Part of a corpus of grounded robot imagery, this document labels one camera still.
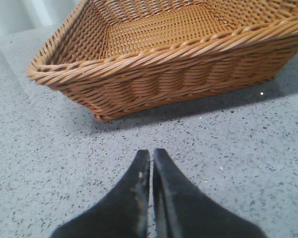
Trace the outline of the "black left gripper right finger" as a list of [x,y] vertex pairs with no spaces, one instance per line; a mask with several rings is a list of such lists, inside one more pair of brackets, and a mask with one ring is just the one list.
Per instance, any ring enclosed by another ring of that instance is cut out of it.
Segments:
[[165,149],[153,159],[153,201],[159,238],[264,238],[254,223],[220,206],[174,164]]

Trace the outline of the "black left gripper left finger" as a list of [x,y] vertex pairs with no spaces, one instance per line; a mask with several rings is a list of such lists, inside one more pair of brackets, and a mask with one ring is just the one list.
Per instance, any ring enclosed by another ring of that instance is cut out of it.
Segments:
[[53,238],[145,238],[150,156],[139,150],[118,183],[94,206],[56,228]]

